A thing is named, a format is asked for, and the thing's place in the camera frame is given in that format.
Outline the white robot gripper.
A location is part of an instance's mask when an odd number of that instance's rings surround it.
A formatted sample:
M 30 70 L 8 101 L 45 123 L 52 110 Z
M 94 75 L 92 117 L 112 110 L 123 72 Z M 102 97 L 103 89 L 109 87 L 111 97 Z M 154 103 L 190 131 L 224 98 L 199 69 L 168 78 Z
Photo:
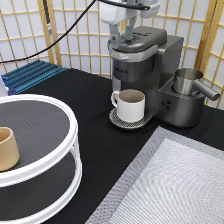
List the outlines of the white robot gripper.
M 104 23 L 110 24 L 111 47 L 119 47 L 120 33 L 116 24 L 136 16 L 153 17 L 159 8 L 159 0 L 99 0 L 100 18 Z M 126 25 L 125 40 L 131 41 L 132 35 L 133 26 Z

